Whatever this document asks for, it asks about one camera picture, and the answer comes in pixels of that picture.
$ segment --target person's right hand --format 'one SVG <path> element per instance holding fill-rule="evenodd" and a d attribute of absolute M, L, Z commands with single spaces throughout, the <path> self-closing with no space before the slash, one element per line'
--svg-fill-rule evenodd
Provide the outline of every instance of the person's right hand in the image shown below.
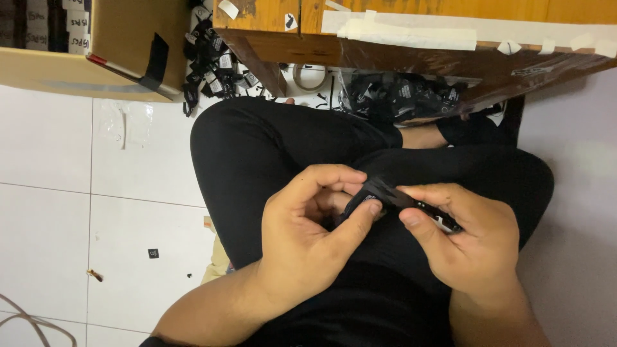
<path fill-rule="evenodd" d="M 400 212 L 401 221 L 424 249 L 439 280 L 468 295 L 491 294 L 518 283 L 519 231 L 510 206 L 453 183 L 400 186 L 399 190 L 447 212 L 465 229 L 446 236 L 419 209 Z"/>

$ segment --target black pants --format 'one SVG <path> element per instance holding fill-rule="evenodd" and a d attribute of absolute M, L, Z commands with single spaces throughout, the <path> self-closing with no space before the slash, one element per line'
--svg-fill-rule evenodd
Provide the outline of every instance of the black pants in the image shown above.
<path fill-rule="evenodd" d="M 553 193 L 548 166 L 516 148 L 477 145 L 402 149 L 400 132 L 334 111 L 236 98 L 208 108 L 191 133 L 199 187 L 235 268 L 262 257 L 266 200 L 312 164 L 346 164 L 397 185 L 455 182 L 515 212 L 520 248 Z M 374 224 L 350 261 L 386 266 L 428 292 L 444 285 L 395 214 Z"/>

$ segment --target person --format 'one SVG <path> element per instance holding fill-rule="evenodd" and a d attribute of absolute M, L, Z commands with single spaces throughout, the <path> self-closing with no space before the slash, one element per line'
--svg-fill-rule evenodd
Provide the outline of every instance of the person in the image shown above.
<path fill-rule="evenodd" d="M 550 345 L 515 270 L 552 196 L 544 162 L 475 143 L 498 136 L 460 119 L 397 129 L 292 103 L 197 118 L 195 173 L 236 271 L 180 298 L 143 347 Z M 464 232 L 414 208 L 377 220 L 376 199 L 326 229 L 370 175 Z"/>

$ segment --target box flap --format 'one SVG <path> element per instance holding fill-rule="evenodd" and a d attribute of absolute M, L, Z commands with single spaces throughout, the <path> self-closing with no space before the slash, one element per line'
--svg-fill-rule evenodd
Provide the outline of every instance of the box flap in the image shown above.
<path fill-rule="evenodd" d="M 0 48 L 0 65 L 0 84 L 16 88 L 95 98 L 170 102 L 76 54 Z"/>
<path fill-rule="evenodd" d="M 157 43 L 168 46 L 162 84 L 181 91 L 186 73 L 184 34 L 190 29 L 190 15 L 184 0 L 93 1 L 90 53 L 145 76 L 156 34 Z M 152 60 L 165 62 L 162 55 L 153 51 Z"/>

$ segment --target small black label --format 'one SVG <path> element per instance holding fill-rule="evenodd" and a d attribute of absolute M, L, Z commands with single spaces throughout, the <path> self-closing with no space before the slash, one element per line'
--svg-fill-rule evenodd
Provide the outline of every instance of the small black label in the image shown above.
<path fill-rule="evenodd" d="M 148 249 L 148 256 L 150 257 L 150 259 L 158 258 L 159 249 L 158 248 Z"/>

